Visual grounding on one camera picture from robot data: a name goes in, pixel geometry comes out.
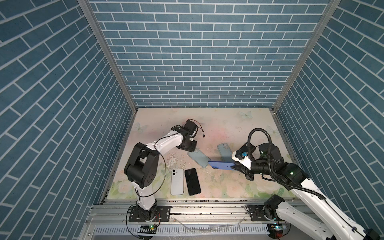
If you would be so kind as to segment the blue phone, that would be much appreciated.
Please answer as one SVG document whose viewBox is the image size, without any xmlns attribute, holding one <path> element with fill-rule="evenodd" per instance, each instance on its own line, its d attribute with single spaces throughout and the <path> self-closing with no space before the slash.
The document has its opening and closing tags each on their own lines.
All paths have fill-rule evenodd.
<svg viewBox="0 0 384 240">
<path fill-rule="evenodd" d="M 233 171 L 232 166 L 235 165 L 235 163 L 227 163 L 227 162 L 221 162 L 221 161 L 208 161 L 208 164 L 215 170 L 228 170 L 228 171 Z"/>
</svg>

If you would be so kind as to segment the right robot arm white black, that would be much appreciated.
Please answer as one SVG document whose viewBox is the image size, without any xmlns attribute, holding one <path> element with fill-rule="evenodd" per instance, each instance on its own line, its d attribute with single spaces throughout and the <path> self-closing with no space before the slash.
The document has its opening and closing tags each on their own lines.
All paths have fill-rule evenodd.
<svg viewBox="0 0 384 240">
<path fill-rule="evenodd" d="M 244 144 L 233 152 L 233 170 L 253 181 L 256 174 L 292 192 L 319 218 L 315 220 L 290 205 L 287 200 L 272 195 L 265 201 L 264 217 L 269 221 L 285 221 L 316 240 L 378 240 L 380 235 L 366 229 L 348 217 L 316 186 L 314 181 L 296 164 L 286 163 L 274 144 L 260 146 Z"/>
</svg>

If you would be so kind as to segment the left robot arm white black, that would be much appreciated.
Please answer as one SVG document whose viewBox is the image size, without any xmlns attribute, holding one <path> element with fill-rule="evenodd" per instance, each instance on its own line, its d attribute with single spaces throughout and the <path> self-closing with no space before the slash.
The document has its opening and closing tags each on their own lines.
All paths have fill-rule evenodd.
<svg viewBox="0 0 384 240">
<path fill-rule="evenodd" d="M 174 148 L 193 152 L 197 146 L 194 137 L 198 131 L 198 128 L 173 129 L 152 143 L 137 143 L 134 146 L 124 167 L 124 174 L 136 191 L 141 210 L 150 211 L 156 207 L 157 200 L 151 184 L 157 175 L 159 159 L 165 160 L 164 155 Z"/>
</svg>

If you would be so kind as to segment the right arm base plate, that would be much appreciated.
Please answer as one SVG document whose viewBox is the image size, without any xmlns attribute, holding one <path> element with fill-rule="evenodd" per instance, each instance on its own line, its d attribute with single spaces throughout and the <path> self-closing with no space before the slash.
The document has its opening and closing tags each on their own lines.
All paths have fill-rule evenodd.
<svg viewBox="0 0 384 240">
<path fill-rule="evenodd" d="M 252 222 L 268 221 L 265 216 L 263 205 L 247 205 L 245 209 L 249 214 Z"/>
</svg>

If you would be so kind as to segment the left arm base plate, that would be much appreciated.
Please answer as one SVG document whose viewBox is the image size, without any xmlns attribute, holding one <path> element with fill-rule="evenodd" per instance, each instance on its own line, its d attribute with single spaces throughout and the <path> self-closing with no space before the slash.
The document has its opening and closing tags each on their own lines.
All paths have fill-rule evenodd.
<svg viewBox="0 0 384 240">
<path fill-rule="evenodd" d="M 144 210 L 138 205 L 133 205 L 128 210 L 128 222 L 144 223 L 153 222 L 157 218 L 157 222 L 169 222 L 171 207 L 154 205 L 150 210 Z"/>
</svg>

